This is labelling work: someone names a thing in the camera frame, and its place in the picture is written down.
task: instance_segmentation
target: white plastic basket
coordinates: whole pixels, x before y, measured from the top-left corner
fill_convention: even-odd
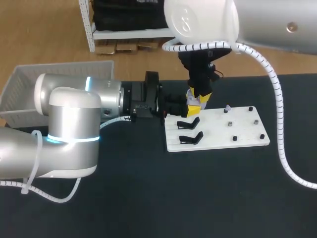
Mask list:
[[[0,117],[11,128],[48,125],[48,117],[40,115],[34,106],[34,86],[42,73],[92,76],[113,79],[113,61],[34,64],[17,66],[0,96]]]

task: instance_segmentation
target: cable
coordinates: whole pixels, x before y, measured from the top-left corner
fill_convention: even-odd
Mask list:
[[[26,185],[21,190],[22,194],[28,194],[29,193],[29,187],[31,186],[31,184],[32,184],[32,182],[34,180],[36,172],[38,171],[38,168],[39,168],[39,165],[40,165],[40,152],[41,152],[41,150],[43,148],[42,133],[39,130],[33,130],[31,134],[32,135],[37,135],[37,137],[38,137],[38,148],[36,150],[35,162],[34,162],[33,169],[31,171],[30,177],[29,177],[28,180],[26,178],[26,180],[27,180]]]
[[[108,120],[100,125],[100,130],[104,128],[105,126],[118,122],[118,121],[131,121],[131,119],[130,119],[130,116],[126,116],[126,117],[118,117],[118,118]]]
[[[215,70],[216,72],[220,73],[221,74],[221,78],[223,78],[223,73],[220,72],[219,70]]]
[[[100,125],[100,130],[101,130],[102,128],[104,128],[105,126],[110,125],[110,124],[115,123],[115,122],[118,122],[118,121],[130,121],[130,117],[119,117],[119,118],[111,119],[111,120],[109,120],[109,121],[107,121],[107,122],[101,124],[101,125]],[[40,140],[40,141],[43,143],[43,141],[42,141],[42,134],[41,134],[41,133],[39,133],[39,134],[38,134],[38,141]],[[42,148],[40,142],[38,142],[38,150],[37,150],[37,154],[36,154],[36,161],[38,161],[38,162],[35,162],[35,163],[34,163],[34,164],[35,164],[35,165],[34,165],[34,168],[35,168],[36,166],[37,166],[37,168],[38,168],[38,165],[39,165],[39,160],[37,159],[37,158],[38,158],[38,155],[39,155],[39,153],[40,153],[40,150],[41,150],[41,149],[39,149],[39,148]],[[33,172],[34,172],[34,176],[35,176],[36,171],[37,171],[37,168],[36,168],[35,172],[34,172],[34,169],[32,170],[31,175],[30,175],[30,178],[31,178]],[[30,191],[32,191],[32,192],[35,192],[35,193],[37,193],[38,195],[40,195],[40,196],[42,196],[42,197],[44,197],[44,198],[46,198],[46,199],[48,199],[48,200],[50,200],[50,201],[52,201],[52,202],[65,203],[65,202],[68,202],[68,201],[74,196],[74,194],[75,194],[75,192],[76,192],[76,190],[77,190],[77,188],[78,188],[78,186],[79,186],[80,180],[81,180],[81,178],[78,178],[78,179],[76,180],[76,183],[75,183],[75,185],[74,185],[72,191],[70,192],[70,194],[69,194],[66,198],[56,198],[56,197],[53,197],[53,196],[47,194],[46,192],[43,192],[42,190],[40,190],[40,189],[38,189],[38,188],[36,188],[36,187],[34,187],[34,186],[31,186],[31,185],[30,185],[30,187],[28,188],[28,190],[30,190]],[[26,188],[27,188],[27,184],[25,184],[25,183],[16,182],[16,181],[4,181],[4,180],[0,180],[0,186],[20,187],[20,188],[22,188],[22,189],[26,189]]]
[[[193,45],[175,45],[179,43],[177,39],[170,40],[163,44],[162,48],[165,51],[171,52],[183,52],[183,51],[197,51],[197,50],[207,50],[207,49],[217,49],[217,48],[225,48],[231,49],[231,46],[225,41],[215,41],[215,42],[207,42],[201,44],[193,44]],[[237,48],[240,52],[246,53],[247,55],[252,56],[257,62],[259,62],[264,70],[267,72],[271,83],[273,85],[275,100],[276,100],[276,111],[277,111],[277,148],[279,159],[282,163],[282,166],[286,173],[297,183],[312,189],[317,189],[317,183],[308,182],[292,171],[290,168],[284,148],[284,103],[283,103],[283,94],[280,82],[275,73],[275,70],[271,66],[271,64],[266,60],[264,56],[262,56],[255,49],[246,46],[244,44],[236,43]]]

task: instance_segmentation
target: white board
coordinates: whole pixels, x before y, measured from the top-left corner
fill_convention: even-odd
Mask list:
[[[269,145],[269,137],[255,107],[252,112],[249,107],[232,108],[228,113],[223,111],[224,108],[202,110],[198,115],[189,118],[167,115],[167,150],[180,152]],[[192,123],[196,117],[200,118],[200,122],[194,130],[178,129],[178,121]],[[204,136],[197,145],[180,143],[179,136],[196,137],[200,131]],[[264,134],[264,139],[260,139],[261,134]],[[238,137],[237,141],[233,141],[234,136]]]

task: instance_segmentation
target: black table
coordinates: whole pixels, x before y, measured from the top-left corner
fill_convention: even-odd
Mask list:
[[[280,76],[285,146],[293,170],[317,182],[317,75]],[[185,92],[184,81],[164,82]],[[276,110],[267,77],[217,82],[208,108],[255,106],[271,139],[267,147],[168,153],[158,120],[113,124],[101,133],[97,171],[74,198],[55,204],[34,193],[0,188],[4,238],[316,238],[317,191],[283,170]],[[75,180],[37,179],[65,197]]]

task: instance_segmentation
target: yellow object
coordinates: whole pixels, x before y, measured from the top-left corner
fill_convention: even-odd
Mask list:
[[[208,95],[206,96],[202,96],[202,95],[199,95],[199,100],[200,100],[200,103],[206,103],[208,102],[210,96],[212,95],[212,93],[209,93]]]
[[[201,110],[201,106],[188,106],[187,117],[199,114]]]
[[[190,88],[190,91],[192,92],[192,95],[195,97],[195,90],[194,90],[194,88],[192,88],[192,87],[189,87]]]

